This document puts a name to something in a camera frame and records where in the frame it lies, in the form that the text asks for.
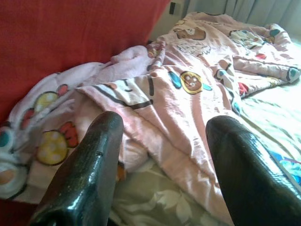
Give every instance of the curtain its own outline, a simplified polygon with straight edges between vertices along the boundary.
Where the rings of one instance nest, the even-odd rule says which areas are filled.
[[[228,14],[259,26],[276,23],[301,37],[301,0],[190,0],[187,12],[193,11]]]

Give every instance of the blanket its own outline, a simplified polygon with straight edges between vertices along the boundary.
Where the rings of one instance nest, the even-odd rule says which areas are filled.
[[[106,64],[39,82],[1,127],[0,197],[39,202],[58,167],[103,111],[121,115],[127,171],[149,157],[213,216],[233,224],[206,141],[217,115],[239,119],[241,98],[301,74],[287,33],[192,13],[169,34]]]

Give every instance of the bed sheet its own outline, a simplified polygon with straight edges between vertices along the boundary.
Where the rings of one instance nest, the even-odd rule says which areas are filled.
[[[116,185],[111,219],[119,226],[227,225],[183,192],[152,158]]]
[[[301,81],[243,99],[242,118],[270,154],[301,185]]]

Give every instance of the cartoon bear print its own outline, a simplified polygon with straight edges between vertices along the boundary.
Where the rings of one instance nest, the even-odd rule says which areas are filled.
[[[33,107],[28,108],[22,117],[20,129],[25,129],[30,122],[30,119],[36,114],[44,110],[46,107],[55,102],[59,97],[68,92],[68,85],[62,84],[57,88],[56,92],[47,91],[39,95],[33,104]]]
[[[183,72],[180,76],[184,90],[189,94],[197,94],[202,91],[201,77],[193,72]]]
[[[195,45],[192,43],[180,43],[177,45],[177,48],[182,53],[188,53],[195,57],[201,57],[203,54],[207,55],[211,52],[211,47],[203,43],[196,43]]]
[[[198,27],[193,29],[174,29],[179,39],[193,39],[204,40],[206,38],[206,32]]]

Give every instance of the red wall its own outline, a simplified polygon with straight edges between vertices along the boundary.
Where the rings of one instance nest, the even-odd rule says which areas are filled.
[[[43,77],[146,43],[169,0],[1,0],[0,122]]]

